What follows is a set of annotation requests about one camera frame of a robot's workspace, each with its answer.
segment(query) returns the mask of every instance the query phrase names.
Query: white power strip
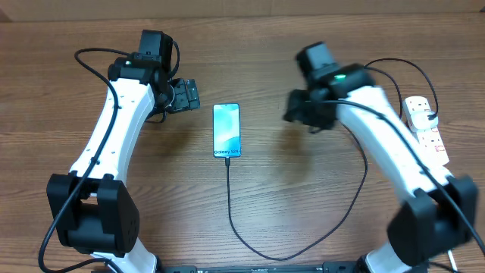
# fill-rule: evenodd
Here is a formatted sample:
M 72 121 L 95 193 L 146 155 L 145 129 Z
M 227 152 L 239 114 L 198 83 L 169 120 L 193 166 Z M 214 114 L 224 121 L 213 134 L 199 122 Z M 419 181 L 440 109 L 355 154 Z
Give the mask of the white power strip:
M 438 117 L 431 121 L 428 118 L 433 112 L 427 99 L 422 96 L 406 98 L 402 108 L 412 135 L 426 153 L 442 166 L 448 163 L 448 154 L 438 131 Z

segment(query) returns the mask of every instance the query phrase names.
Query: black cable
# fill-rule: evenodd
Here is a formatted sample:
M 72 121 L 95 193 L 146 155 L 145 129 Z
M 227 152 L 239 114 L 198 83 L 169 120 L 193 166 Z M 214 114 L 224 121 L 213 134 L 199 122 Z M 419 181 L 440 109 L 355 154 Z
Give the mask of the black cable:
M 47 244 L 49 243 L 49 240 L 51 239 L 51 236 L 54 233 L 54 230 L 55 230 L 59 220 L 61 219 L 62 215 L 66 211 L 67 207 L 69 206 L 69 204 L 75 198 L 77 198 L 77 195 L 78 195 L 81 187 L 83 186 L 84 181 L 87 179 L 87 177 L 89 176 L 89 173 L 93 170 L 95 165 L 98 164 L 99 156 L 101 155 L 101 151 L 103 150 L 103 147 L 105 146 L 106 142 L 108 141 L 109 135 L 110 135 L 111 130 L 113 129 L 113 126 L 114 126 L 114 122 L 116 121 L 116 116 L 117 116 L 118 108 L 119 108 L 117 93 L 114 90 L 114 87 L 109 82 L 109 80 L 106 77 L 104 77 L 103 75 L 101 75 L 98 71 L 92 69 L 89 65 L 87 65 L 86 63 L 81 61 L 81 59 L 79 59 L 79 54 L 84 53 L 84 52 L 112 52 L 112 53 L 117 53 L 117 54 L 126 55 L 126 56 L 129 55 L 128 53 L 122 52 L 122 51 L 119 51 L 119 50 L 100 49 L 100 48 L 80 49 L 80 50 L 76 51 L 76 53 L 74 53 L 74 58 L 76 59 L 76 61 L 79 64 L 81 64 L 89 72 L 96 75 L 99 79 L 101 79 L 109 87 L 111 94 L 113 94 L 113 102 L 114 102 L 113 115 L 111 116 L 111 120 L 109 122 L 108 128 L 106 129 L 106 133 L 103 136 L 103 138 L 102 138 L 102 140 L 99 144 L 99 147 L 96 150 L 95 155 L 91 158 L 91 162 L 89 163 L 88 168 L 84 172 L 84 175 L 81 177 L 79 183 L 76 185 L 76 187 L 74 187 L 73 191 L 70 193 L 66 202 L 64 202 L 64 204 L 62 205 L 61 210 L 59 210 L 58 214 L 54 217 L 54 220 L 52 221 L 52 224 L 51 224 L 50 228 L 48 229 L 47 234 L 45 234 L 44 240 L 43 240 L 43 242 L 40 246 L 40 249 L 39 249 L 38 262 L 39 262 L 40 269 L 43 272 L 46 272 L 46 273 L 69 272 L 69 271 L 73 271 L 74 269 L 81 268 L 84 265 L 89 265 L 89 264 L 92 264 L 92 263 L 95 263 L 95 262 L 104 262 L 104 263 L 110 265 L 117 273 L 121 273 L 121 269 L 116 264 L 114 264 L 114 262 L 112 262 L 110 259 L 106 259 L 106 258 L 89 259 L 87 261 L 80 262 L 76 265 L 72 265 L 70 267 L 67 267 L 67 268 L 64 268 L 64 269 L 59 269 L 59 270 L 51 270 L 51 269 L 47 268 L 45 266 L 45 263 L 44 263 L 44 255 L 45 255 L 45 249 L 47 248 Z
M 432 266 L 436 266 L 437 268 L 441 268 L 441 269 L 445 269 L 447 270 L 448 272 L 453 272 L 453 273 L 461 273 L 460 271 L 456 271 L 455 269 L 453 268 L 450 268 L 448 265 L 442 265 L 438 262 L 429 262 L 430 265 Z
M 349 102 L 349 101 L 344 101 L 344 100 L 330 100 L 330 101 L 325 101 L 325 102 L 320 102 L 321 104 L 344 104 L 344 105 L 351 105 L 356 108 L 360 108 L 362 110 L 368 111 L 374 115 L 376 115 L 379 119 L 383 120 L 386 122 L 391 128 L 394 130 L 394 132 L 398 135 L 398 137 L 401 139 L 401 141 L 404 143 L 408 151 L 411 153 L 413 158 L 415 159 L 416 163 L 421 167 L 423 170 L 424 174 L 430 179 L 431 183 L 434 184 L 434 186 L 443 194 L 445 197 L 446 201 L 453 207 L 455 212 L 458 214 L 460 219 L 463 221 L 463 223 L 467 226 L 468 231 L 470 231 L 471 235 L 473 238 L 477 241 L 478 246 L 480 247 L 480 250 L 482 251 L 482 254 L 485 256 L 485 245 L 483 244 L 482 239 L 480 238 L 480 235 L 478 235 L 477 231 L 473 228 L 471 223 L 468 221 L 466 218 L 465 214 L 463 214 L 462 210 L 458 205 L 456 205 L 456 202 L 453 200 L 453 198 L 446 192 L 445 188 L 443 185 L 441 185 L 436 178 L 433 177 L 433 175 L 430 173 L 429 169 L 426 167 L 426 165 L 419 159 L 418 155 L 416 152 L 411 148 L 411 145 L 409 142 L 404 138 L 404 136 L 399 132 L 399 129 L 394 125 L 388 118 L 386 118 L 386 115 L 369 108 L 365 105 L 361 105 L 355 102 Z
M 179 62 L 180 62 L 179 45 L 175 41 L 172 41 L 172 43 L 174 44 L 175 50 L 177 50 L 177 63 L 175 63 L 174 69 L 172 71 L 170 71 L 170 73 L 168 74 L 169 79 L 173 78 L 175 76 L 175 74 L 177 73 L 177 71 L 179 70 Z
M 391 81 L 394 83 L 394 86 L 396 87 L 396 91 L 397 91 L 397 96 L 399 98 L 399 119 L 401 119 L 402 118 L 402 97 L 401 97 L 401 91 L 399 90 L 399 85 L 397 85 L 396 80 L 394 80 L 394 78 L 391 75 L 382 71 L 381 69 L 377 69 L 375 67 L 369 67 L 369 66 L 365 66 L 365 69 L 368 69 L 370 71 L 376 71 L 377 73 L 381 73 L 382 75 L 385 75 L 388 78 L 390 78 Z
M 361 184 L 358 186 L 357 193 L 355 194 L 354 199 L 350 203 L 349 209 L 347 210 L 347 212 L 345 213 L 345 215 L 342 217 L 342 220 L 340 220 L 340 222 L 334 228 L 332 228 L 327 234 L 325 234 L 324 236 L 322 236 L 320 239 L 318 239 L 315 242 L 313 242 L 312 244 L 308 245 L 306 248 L 304 248 L 304 249 L 298 251 L 297 253 L 295 253 L 295 254 L 293 254 L 291 256 L 288 256 L 286 258 L 273 258 L 273 257 L 270 257 L 270 256 L 266 256 L 263 253 L 260 253 L 259 251 L 257 251 L 256 249 L 254 249 L 252 246 L 250 246 L 247 242 L 245 242 L 244 239 L 241 238 L 241 236 L 237 232 L 236 228 L 234 227 L 233 218 L 232 218 L 231 212 L 230 212 L 230 184 L 229 184 L 230 158 L 226 158 L 226 167 L 227 167 L 227 212 L 228 212 L 228 215 L 229 215 L 229 223 L 230 223 L 231 228 L 233 229 L 234 234 L 241 241 L 241 243 L 243 245 L 245 245 L 252 252 L 260 255 L 261 257 L 263 257 L 265 259 L 270 259 L 270 260 L 279 261 L 279 262 L 281 262 L 281 261 L 287 261 L 289 259 L 293 259 L 293 258 L 295 258 L 295 257 L 303 254 L 305 251 L 311 249 L 313 246 L 318 245 L 321 241 L 327 239 L 327 237 L 329 237 L 330 235 L 332 235 L 332 233 L 334 231 L 336 231 L 338 228 L 340 228 L 340 226 L 343 224 L 343 222 L 347 219 L 347 216 L 349 216 L 350 211 L 352 211 L 352 207 L 354 206 L 355 201 L 357 200 L 358 194 L 361 192 L 362 186 L 364 186 L 364 181 L 365 181 L 365 178 L 367 177 L 367 172 L 368 172 L 368 161 L 367 161 L 367 156 L 364 153 L 364 149 L 362 148 L 362 146 L 361 146 L 360 142 L 358 141 L 357 137 L 355 137 L 355 135 L 345 125 L 344 125 L 344 127 L 348 130 L 348 132 L 354 138 L 355 142 L 357 143 L 358 150 L 359 150 L 359 152 L 362 155 L 362 159 L 364 160 L 365 170 L 364 170 L 364 176 L 362 177 Z
M 418 155 L 411 148 L 411 145 L 404 138 L 404 136 L 401 134 L 401 132 L 399 132 L 399 129 L 388 118 L 386 118 L 386 116 L 384 114 L 382 114 L 382 113 L 380 113 L 380 112 L 378 112 L 378 111 L 376 111 L 376 110 L 374 110 L 372 108 L 369 108 L 369 107 L 367 107 L 365 105 L 361 105 L 361 104 L 358 104 L 358 103 L 355 103 L 355 102 L 344 101 L 344 100 L 330 100 L 330 101 L 321 102 L 321 104 L 343 104 L 343 105 L 351 105 L 353 107 L 360 108 L 362 110 L 368 111 L 368 112 L 376 115 L 377 118 L 383 120 L 389 126 L 391 126 L 391 128 L 394 130 L 394 132 L 400 138 L 400 140 L 404 143 L 404 145 L 406 146 L 406 148 L 408 149 L 408 151 L 411 153 L 411 155 L 415 159 L 416 163 L 421 167 L 421 169 L 423 170 L 424 174 L 430 179 L 430 181 L 435 185 L 435 187 L 444 195 L 445 199 L 453 207 L 453 209 L 456 211 L 456 213 L 458 214 L 458 216 L 460 217 L 460 219 L 465 223 L 465 225 L 467 226 L 468 230 L 470 231 L 470 233 L 472 234 L 472 236 L 474 237 L 474 239 L 477 241 L 477 244 L 480 247 L 482 253 L 485 255 L 485 246 L 483 244 L 483 241 L 480 238 L 480 235 L 478 235 L 478 233 L 476 232 L 476 230 L 473 228 L 473 226 L 470 224 L 470 222 L 468 221 L 468 219 L 466 218 L 466 216 L 463 214 L 462 210 L 458 207 L 458 205 L 456 205 L 456 203 L 452 199 L 452 197 L 446 192 L 445 188 L 433 177 L 433 175 L 429 172 L 429 170 L 426 167 L 426 165 L 419 159 Z M 367 170 L 368 170 L 367 158 L 365 157 L 365 154 L 364 154 L 364 151 L 363 151 L 363 149 L 361 147 L 361 144 L 357 140 L 357 138 L 354 136 L 354 134 L 352 132 L 350 132 L 350 133 L 354 137 L 354 139 L 357 142 L 358 147 L 359 147 L 359 149 L 360 149 L 360 151 L 362 153 L 362 158 L 365 161 L 365 173 L 364 173 L 364 179 L 362 179 L 361 185 L 358 188 L 357 194 L 355 195 L 355 198 L 352 201 L 352 204 L 350 205 L 349 210 L 347 211 L 346 215 L 343 217 L 342 221 L 334 229 L 332 229 L 328 234 L 326 234 L 325 236 L 323 236 L 322 238 L 320 238 L 319 240 L 317 240 L 313 244 L 307 246 L 303 250 L 297 252 L 294 255 L 291 255 L 289 257 L 286 257 L 286 258 L 273 258 L 273 257 L 266 256 L 265 254 L 260 253 L 259 251 L 257 251 L 256 249 L 254 249 L 250 245 L 248 245 L 247 242 L 245 242 L 244 239 L 241 238 L 241 236 L 237 233 L 236 228 L 234 227 L 234 224 L 233 224 L 233 220 L 232 220 L 232 217 L 231 217 L 231 213 L 230 213 L 230 184 L 229 184 L 229 166 L 230 166 L 230 160 L 229 160 L 229 158 L 226 158 L 226 167 L 227 167 L 227 210 L 228 210 L 228 215 L 229 215 L 229 223 L 230 223 L 231 228 L 233 229 L 234 234 L 237 236 L 237 238 L 241 241 L 242 244 L 244 244 L 252 252 L 260 255 L 263 258 L 270 259 L 270 260 L 274 260 L 274 261 L 286 261 L 286 260 L 292 259 L 294 257 L 297 257 L 298 255 L 304 253 L 305 251 L 307 251 L 308 249 L 312 248 L 316 244 L 320 243 L 322 240 L 324 240 L 325 238 L 327 238 L 328 236 L 330 236 L 345 221 L 347 215 L 350 213 L 350 210 L 352 209 L 352 207 L 354 205 L 354 202 L 355 202 L 355 200 L 357 198 L 358 193 L 360 192 L 360 189 L 362 188 L 362 185 L 364 183 L 365 176 L 367 175 Z
M 420 67 L 418 67 L 415 63 L 413 63 L 411 61 L 404 60 L 404 59 L 401 59 L 401 58 L 380 58 L 380 59 L 373 60 L 373 61 L 369 62 L 364 67 L 368 67 L 369 65 L 371 65 L 373 63 L 376 63 L 376 62 L 379 62 L 379 61 L 402 61 L 402 62 L 405 62 L 406 64 L 410 64 L 413 67 L 415 67 L 416 69 L 418 69 L 419 72 L 421 72 L 421 74 L 426 79 L 427 83 L 430 85 L 431 92 L 433 93 L 433 96 L 434 96 L 434 103 L 436 104 L 436 111 L 434 112 L 434 114 L 430 115 L 429 119 L 432 120 L 432 119 L 434 119 L 434 118 L 436 118 L 438 116 L 438 98 L 437 98 L 437 93 L 434 90 L 434 86 L 431 83 L 430 78 L 427 76 L 427 74 Z

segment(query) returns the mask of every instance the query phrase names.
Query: wooden table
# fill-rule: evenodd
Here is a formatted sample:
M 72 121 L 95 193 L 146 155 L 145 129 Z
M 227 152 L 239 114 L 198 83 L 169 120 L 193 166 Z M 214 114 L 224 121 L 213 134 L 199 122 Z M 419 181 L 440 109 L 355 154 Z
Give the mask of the wooden table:
M 263 253 L 288 256 L 342 218 L 364 172 L 342 127 L 310 135 L 282 120 L 288 92 L 304 86 L 296 53 L 325 40 L 342 64 L 382 57 L 415 61 L 436 86 L 447 167 L 471 175 L 483 192 L 484 28 L 483 14 L 0 24 L 0 271 L 39 270 L 39 245 L 52 220 L 45 186 L 52 173 L 68 172 L 104 104 L 106 86 L 75 62 L 77 49 L 132 52 L 143 29 L 163 30 L 180 45 L 177 76 L 197 81 L 202 108 L 170 115 L 161 125 L 145 124 L 128 172 L 128 190 L 142 219 L 139 236 L 165 265 L 320 264 L 356 260 L 386 240 L 398 209 L 391 183 L 371 160 L 363 190 L 339 230 L 293 260 L 265 260 L 230 229 L 224 161 L 212 156 L 212 105 L 241 105 L 243 156 L 231 167 L 237 229 Z M 82 56 L 103 73 L 116 57 Z M 426 96 L 433 103 L 413 67 L 375 66 L 397 79 L 403 97 Z M 398 109 L 394 86 L 375 77 Z M 484 206 L 480 202 L 476 224 L 482 236 Z M 485 271 L 476 243 L 458 248 L 455 257 L 466 272 Z M 87 258 L 62 247 L 54 235 L 46 263 L 60 268 Z

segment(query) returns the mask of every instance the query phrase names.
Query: robotic arm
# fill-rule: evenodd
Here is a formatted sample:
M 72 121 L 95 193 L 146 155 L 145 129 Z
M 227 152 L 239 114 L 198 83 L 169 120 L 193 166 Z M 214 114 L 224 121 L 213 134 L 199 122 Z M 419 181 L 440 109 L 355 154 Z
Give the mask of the robotic arm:
M 96 258 L 108 258 L 122 272 L 161 272 L 159 259 L 138 238 L 139 212 L 126 188 L 127 169 L 133 147 L 145 120 L 158 113 L 177 113 L 200 107 L 194 80 L 172 76 L 171 48 L 178 46 L 168 35 L 143 30 L 139 52 L 118 58 L 108 77 L 117 91 L 117 118 L 99 160 L 84 182 L 79 196 L 70 204 L 57 225 L 63 246 Z M 114 98 L 110 90 L 86 148 L 69 174 L 53 174 L 47 196 L 56 216 L 85 174 L 111 120 Z M 81 200 L 96 196 L 98 204 Z
M 122 272 L 163 272 L 158 257 L 147 251 L 138 238 L 139 212 L 126 188 L 127 168 L 141 126 L 146 118 L 157 113 L 177 113 L 200 106 L 194 80 L 171 80 L 174 74 L 170 71 L 172 43 L 172 39 L 162 32 L 144 30 L 139 52 L 118 58 L 110 66 L 109 80 L 117 91 L 120 106 L 117 120 L 97 165 L 57 225 L 63 246 L 97 258 L 108 258 Z M 355 271 L 405 272 L 469 241 L 468 230 L 388 124 L 360 108 L 323 102 L 356 102 L 384 114 L 473 224 L 477 188 L 471 179 L 454 178 L 420 150 L 417 141 L 392 110 L 383 90 L 375 86 L 362 66 L 340 67 L 323 43 L 305 48 L 297 55 L 297 61 L 308 89 L 294 90 L 290 94 L 284 119 L 301 121 L 322 130 L 331 129 L 336 120 L 342 122 L 368 148 L 393 183 L 402 204 L 388 227 L 389 242 L 362 256 Z M 108 126 L 113 107 L 113 97 L 108 92 L 101 117 L 82 155 L 69 174 L 51 176 L 47 195 L 53 216 L 58 214 L 86 172 Z M 97 205 L 81 201 L 93 195 L 97 196 Z
M 469 177 L 454 178 L 428 158 L 417 140 L 391 108 L 384 91 L 358 64 L 340 67 L 323 43 L 310 45 L 296 57 L 307 90 L 294 90 L 288 101 L 287 121 L 331 129 L 335 120 L 346 125 L 364 143 L 390 179 L 402 208 L 391 221 L 389 242 L 364 256 L 363 272 L 405 272 L 448 249 L 466 243 L 471 233 L 437 190 L 391 126 L 379 116 L 351 105 L 328 105 L 327 100 L 355 102 L 381 114 L 398 130 L 436 181 L 474 223 L 477 187 Z

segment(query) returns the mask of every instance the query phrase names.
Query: phone screen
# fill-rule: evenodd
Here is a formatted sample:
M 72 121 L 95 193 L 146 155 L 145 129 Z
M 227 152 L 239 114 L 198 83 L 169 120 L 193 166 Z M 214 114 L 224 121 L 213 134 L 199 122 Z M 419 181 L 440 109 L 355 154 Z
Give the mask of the phone screen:
M 214 105 L 214 157 L 241 156 L 239 105 Z

